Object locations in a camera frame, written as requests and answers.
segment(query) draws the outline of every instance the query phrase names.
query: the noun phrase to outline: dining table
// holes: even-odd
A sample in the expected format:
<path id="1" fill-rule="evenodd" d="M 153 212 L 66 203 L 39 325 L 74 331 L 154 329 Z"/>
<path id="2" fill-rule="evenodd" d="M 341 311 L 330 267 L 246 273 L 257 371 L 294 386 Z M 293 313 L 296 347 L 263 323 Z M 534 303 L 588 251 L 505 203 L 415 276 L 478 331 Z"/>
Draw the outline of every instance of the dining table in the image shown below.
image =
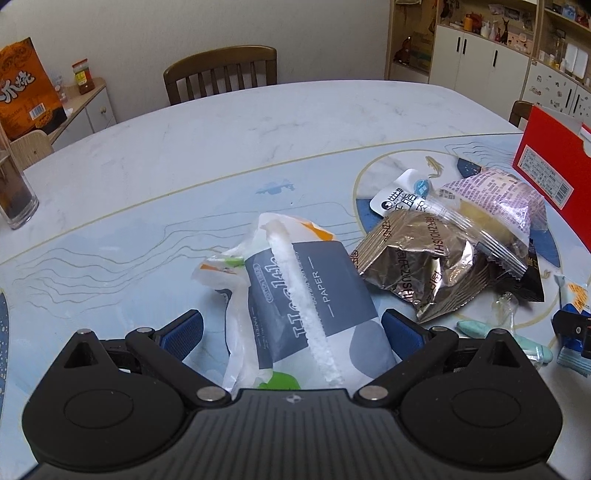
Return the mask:
<path id="1" fill-rule="evenodd" d="M 27 399 L 80 328 L 99 338 L 156 329 L 190 309 L 203 340 L 185 363 L 220 384 L 228 363 L 224 298 L 195 270 L 236 246 L 262 212 L 312 220 L 351 252 L 377 223 L 370 199 L 407 168 L 435 187 L 481 167 L 512 171 L 522 132 L 443 87 L 335 80 L 224 93 L 125 121 L 25 170 L 40 206 L 0 223 L 0 479 L 35 466 L 22 432 Z M 552 349 L 539 372 L 563 413 L 549 464 L 591 478 L 591 380 L 556 364 L 555 275 L 587 284 L 591 254 L 547 205 L 538 249 L 545 300 L 521 304 L 516 331 Z M 412 305 L 372 291 L 378 314 Z M 495 293 L 426 324 L 486 322 Z"/>

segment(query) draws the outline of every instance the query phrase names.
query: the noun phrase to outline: white packet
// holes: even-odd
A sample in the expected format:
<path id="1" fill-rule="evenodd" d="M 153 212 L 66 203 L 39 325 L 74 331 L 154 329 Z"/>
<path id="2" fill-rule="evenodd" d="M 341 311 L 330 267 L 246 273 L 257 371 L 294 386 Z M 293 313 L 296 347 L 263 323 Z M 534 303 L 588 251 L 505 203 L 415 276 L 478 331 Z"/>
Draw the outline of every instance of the white packet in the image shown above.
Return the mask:
<path id="1" fill-rule="evenodd" d="M 345 247 L 314 224 L 263 213 L 199 280 L 229 297 L 222 387 L 346 388 L 395 365 L 367 287 Z"/>

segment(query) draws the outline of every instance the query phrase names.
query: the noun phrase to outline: orange snack bag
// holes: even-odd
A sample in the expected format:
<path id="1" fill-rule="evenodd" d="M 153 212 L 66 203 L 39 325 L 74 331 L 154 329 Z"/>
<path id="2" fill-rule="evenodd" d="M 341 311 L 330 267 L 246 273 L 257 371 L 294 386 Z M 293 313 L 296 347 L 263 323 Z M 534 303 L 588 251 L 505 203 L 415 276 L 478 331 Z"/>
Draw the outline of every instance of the orange snack bag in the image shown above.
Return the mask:
<path id="1" fill-rule="evenodd" d="M 50 134 L 64 121 L 64 108 L 31 39 L 0 50 L 0 123 L 8 138 L 36 129 Z"/>

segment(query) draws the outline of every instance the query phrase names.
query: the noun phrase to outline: white cabinet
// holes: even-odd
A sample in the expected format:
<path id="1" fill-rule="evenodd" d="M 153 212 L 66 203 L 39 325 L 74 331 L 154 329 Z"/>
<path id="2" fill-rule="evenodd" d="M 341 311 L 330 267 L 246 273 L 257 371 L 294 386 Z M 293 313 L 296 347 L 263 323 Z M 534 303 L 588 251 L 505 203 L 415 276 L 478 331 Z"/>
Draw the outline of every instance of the white cabinet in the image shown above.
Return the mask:
<path id="1" fill-rule="evenodd" d="M 495 44 L 476 35 L 464 34 L 461 49 L 462 56 L 455 90 L 470 100 L 484 105 Z"/>
<path id="2" fill-rule="evenodd" d="M 453 90 L 456 87 L 457 70 L 460 65 L 460 47 L 464 32 L 437 26 L 435 44 L 431 57 L 429 83 Z"/>
<path id="3" fill-rule="evenodd" d="M 429 83 L 453 89 L 508 119 L 529 57 L 478 35 L 438 25 Z"/>
<path id="4" fill-rule="evenodd" d="M 93 133 L 86 110 L 82 110 L 72 119 L 66 129 L 53 142 L 53 150 L 57 151 L 61 148 L 67 147 Z"/>
<path id="5" fill-rule="evenodd" d="M 107 90 L 103 88 L 78 111 L 64 131 L 53 141 L 53 150 L 57 151 L 116 124 Z"/>
<path id="6" fill-rule="evenodd" d="M 547 65 L 532 60 L 521 99 L 568 114 L 573 109 L 576 90 L 577 84 L 574 81 Z"/>
<path id="7" fill-rule="evenodd" d="M 88 118 L 95 133 L 104 130 L 113 124 L 115 117 L 107 95 L 107 89 L 102 89 L 91 102 L 86 105 Z"/>
<path id="8" fill-rule="evenodd" d="M 573 108 L 570 114 L 589 125 L 591 119 L 591 93 L 580 85 L 577 85 L 574 93 Z"/>
<path id="9" fill-rule="evenodd" d="M 529 58 L 512 48 L 494 44 L 493 47 L 491 74 L 482 105 L 508 119 L 513 103 L 521 97 Z"/>

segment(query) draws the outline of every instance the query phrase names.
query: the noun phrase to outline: small cup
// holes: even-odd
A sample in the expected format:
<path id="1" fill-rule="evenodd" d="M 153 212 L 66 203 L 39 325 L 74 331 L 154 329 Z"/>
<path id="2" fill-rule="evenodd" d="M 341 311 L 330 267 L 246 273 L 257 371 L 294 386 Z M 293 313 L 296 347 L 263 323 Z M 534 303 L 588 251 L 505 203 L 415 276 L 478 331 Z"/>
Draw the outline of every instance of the small cup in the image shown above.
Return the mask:
<path id="1" fill-rule="evenodd" d="M 39 207 L 39 200 L 6 150 L 0 150 L 0 213 L 13 230 L 23 226 Z"/>

